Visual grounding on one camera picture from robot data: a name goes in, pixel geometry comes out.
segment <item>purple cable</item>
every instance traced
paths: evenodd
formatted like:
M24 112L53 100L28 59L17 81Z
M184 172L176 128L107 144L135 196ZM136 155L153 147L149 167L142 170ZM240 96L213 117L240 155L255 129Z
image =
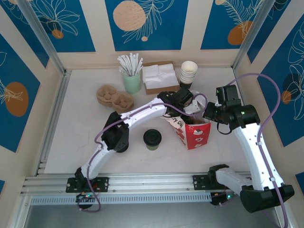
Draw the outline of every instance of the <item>purple cable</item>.
M208 102L207 97L206 97L204 94L196 94L196 95L194 96L194 98L197 97L197 96L199 96L199 95L203 96L203 97L206 99L206 105L205 105L205 107L203 108L203 110L201 110L201 111L199 111L199 112L197 112L197 113L193 113L193 114L187 114L187 113L185 113L185 112L179 110L178 108L174 107L173 105L171 105L171 104L166 104L166 103L155 103L155 104L152 104L152 106L164 105L164 106L167 106L167 107L170 107L170 108L175 109L177 112L179 112L179 113L181 113L181 114L183 114L183 115L186 115L186 116L197 116L197 115L202 114L202 113L206 110L207 102ZM150 106L148 105L148 106L143 107L142 109L136 111L135 113L130 114L130 117L132 117L132 116L134 116L134 115L140 113L140 112L143 111L143 110L146 110L147 108L150 108ZM84 211L84 212L88 212L88 213L95 213L95 212L99 212L99 211L100 211L100 209L101 209L100 200L99 200L98 196L96 195L96 193L94 192L94 189L93 189L93 187L92 187L92 185L91 185L91 182L90 182L90 179L89 179L90 165L91 165L92 161L94 160L94 158L97 156L97 154L99 154L99 152L100 152L100 151L102 150L102 148L103 148L103 144L102 144L101 142L98 142L97 140L98 140L98 138L102 135L103 132L105 132L105 131L108 130L109 128L115 126L116 124L119 124L119 123L125 121L126 119L128 119L128 117L126 117L126 118L124 118L124 119L121 119L121 120L119 120L119 121L116 121L116 122L110 124L109 126L105 127L100 133L98 133L98 134L96 135L96 137L95 137L95 139L94 139L94 142L97 143L97 144L99 144L99 145L101 145L101 149L98 150L98 151L92 156L92 158L91 158L90 161L89 161L89 165L88 165L88 167L87 167L87 169L86 169L86 180L87 180L87 183L88 183L88 185L89 185L89 188L90 188L92 194L94 195L94 198L95 198L95 199L97 200L97 202L98 202L98 209L97 209L97 210L84 210L84 209L81 209L80 206L79 206L79 203L82 201L82 199L83 199L83 198L82 198L82 199L80 199L80 200L78 201L78 203L77 203L77 206L78 206L78 208L79 208L80 211Z
M272 118L272 116L275 114L276 110L278 109L279 105L280 105L280 100L281 100L281 93L280 93L280 89L279 87L277 86L277 84L275 83L275 81L267 76L267 75L263 75L263 74L259 74L259 73L248 73L248 74L244 74L244 75L241 75L240 77L237 77L236 79L234 79L232 82L230 82L229 84L227 85L231 85L232 83L246 77L246 76L260 76L260 77L264 77L266 79L268 79L274 86L275 86L275 89L276 89L276 92L277 92L277 102L276 102L276 106L275 108L272 110L272 112L270 113L270 115L267 117L267 119L264 121L264 123L261 125L258 133L257 133L257 143L258 143L258 147L261 151L261 154L262 154L262 157L263 157L263 160L264 160L264 163L267 167L267 170L268 170L268 173L269 173L269 176L271 178L274 177L273 173L272 173L272 170L270 168L270 165L267 161L267 158L265 156L265 153L264 153L264 150L262 148L262 145L260 144L261 142L261 134L266 126L266 124L270 121L270 119ZM285 205L284 205L284 202L283 202L283 199L282 199L282 196L281 196L281 193L280 193L280 190L276 184L276 181L273 180L272 181L274 187L275 187L275 191L278 195L278 198L279 198L279 201L280 201L280 204L281 204L281 207L282 207L282 211L283 211L283 217L284 217L284 228L287 228L288 227L288 218L287 218L287 213L286 213L286 209L285 209Z

